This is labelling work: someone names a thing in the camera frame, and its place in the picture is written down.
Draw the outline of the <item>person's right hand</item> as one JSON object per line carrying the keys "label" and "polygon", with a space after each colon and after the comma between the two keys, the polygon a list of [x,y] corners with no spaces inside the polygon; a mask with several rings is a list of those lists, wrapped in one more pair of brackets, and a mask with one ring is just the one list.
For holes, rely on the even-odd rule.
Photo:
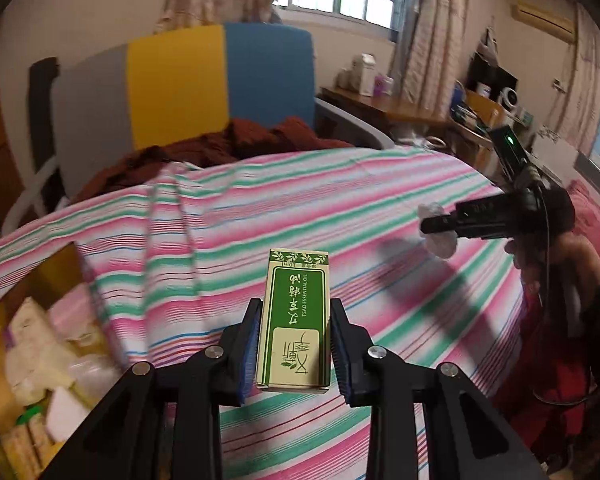
{"label": "person's right hand", "polygon": [[550,245],[548,255],[523,237],[509,240],[505,251],[514,257],[514,266],[521,272],[524,284],[538,288],[546,266],[563,266],[576,288],[581,308],[592,304],[600,287],[600,256],[585,236],[560,234]]}

